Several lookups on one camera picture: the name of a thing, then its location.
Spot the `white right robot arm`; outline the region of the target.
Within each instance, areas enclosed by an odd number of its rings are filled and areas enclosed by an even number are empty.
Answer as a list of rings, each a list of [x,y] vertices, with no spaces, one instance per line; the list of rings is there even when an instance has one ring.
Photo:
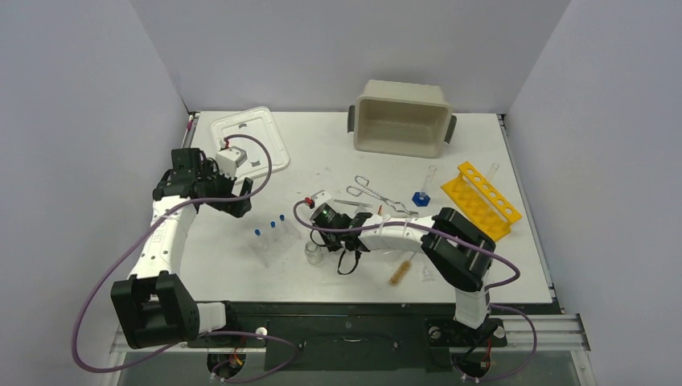
[[[424,254],[455,289],[454,333],[464,343],[474,343],[486,331],[490,297],[486,289],[495,242],[462,214],[444,207],[433,216],[383,218],[367,211],[350,217],[328,203],[309,200],[310,222],[321,228],[329,250],[344,248],[362,253],[397,250]]]

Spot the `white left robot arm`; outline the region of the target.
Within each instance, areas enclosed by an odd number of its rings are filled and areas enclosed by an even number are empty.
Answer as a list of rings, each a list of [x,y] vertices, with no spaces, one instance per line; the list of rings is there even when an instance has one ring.
[[[127,279],[115,281],[110,297],[127,343],[133,349],[190,342],[206,333],[221,346],[239,338],[240,324],[230,318],[226,302],[196,302],[178,275],[199,199],[241,218],[251,208],[245,179],[239,194],[232,189],[236,170],[247,159],[238,147],[209,158],[199,148],[174,149],[172,167],[152,192],[155,227]]]

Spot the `yellow test tube rack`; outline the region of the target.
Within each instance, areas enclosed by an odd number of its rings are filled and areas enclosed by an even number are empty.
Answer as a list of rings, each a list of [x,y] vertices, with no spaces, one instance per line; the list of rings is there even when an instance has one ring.
[[[457,170],[458,176],[443,184],[442,191],[471,223],[493,241],[501,240],[522,215],[471,163]]]

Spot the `large clear test tube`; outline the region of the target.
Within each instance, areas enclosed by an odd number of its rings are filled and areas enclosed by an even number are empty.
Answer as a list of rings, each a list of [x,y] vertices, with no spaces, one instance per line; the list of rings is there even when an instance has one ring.
[[[488,183],[492,183],[493,178],[495,177],[497,171],[499,170],[499,164],[497,162],[493,162],[488,169],[487,173],[485,174],[485,179]]]

